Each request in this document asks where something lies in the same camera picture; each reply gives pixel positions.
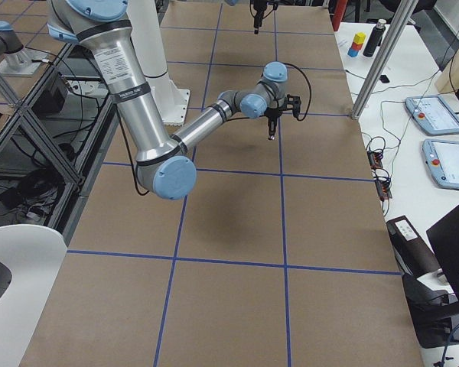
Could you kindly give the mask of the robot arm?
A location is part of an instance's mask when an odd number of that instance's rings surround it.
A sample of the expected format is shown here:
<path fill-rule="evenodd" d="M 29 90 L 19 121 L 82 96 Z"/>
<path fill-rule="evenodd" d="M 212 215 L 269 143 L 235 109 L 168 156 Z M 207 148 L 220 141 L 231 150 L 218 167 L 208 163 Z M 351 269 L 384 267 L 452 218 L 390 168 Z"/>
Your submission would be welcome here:
<path fill-rule="evenodd" d="M 268 63 L 261 79 L 248 90 L 228 90 L 192 122 L 167 133 L 151 87 L 131 41 L 132 23 L 126 1 L 49 1 L 51 37 L 90 50 L 138 149 L 137 181 L 167 200 L 192 191 L 197 170 L 187 151 L 233 115 L 257 119 L 286 100 L 288 71 Z"/>

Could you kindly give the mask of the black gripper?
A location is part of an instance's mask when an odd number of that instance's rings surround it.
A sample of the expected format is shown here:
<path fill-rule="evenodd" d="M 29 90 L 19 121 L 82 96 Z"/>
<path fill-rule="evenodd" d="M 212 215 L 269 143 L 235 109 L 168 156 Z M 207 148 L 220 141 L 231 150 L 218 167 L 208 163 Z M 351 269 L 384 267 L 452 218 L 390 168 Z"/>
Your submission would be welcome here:
<path fill-rule="evenodd" d="M 255 11 L 253 15 L 253 27 L 254 27 L 254 34 L 259 33 L 259 29 L 262 23 L 262 11 L 265 11 L 268 7 L 267 0 L 251 0 L 252 8 Z"/>
<path fill-rule="evenodd" d="M 275 136 L 277 130 L 277 119 L 282 116 L 282 110 L 267 108 L 264 112 L 264 116 L 268 118 L 268 136 Z"/>

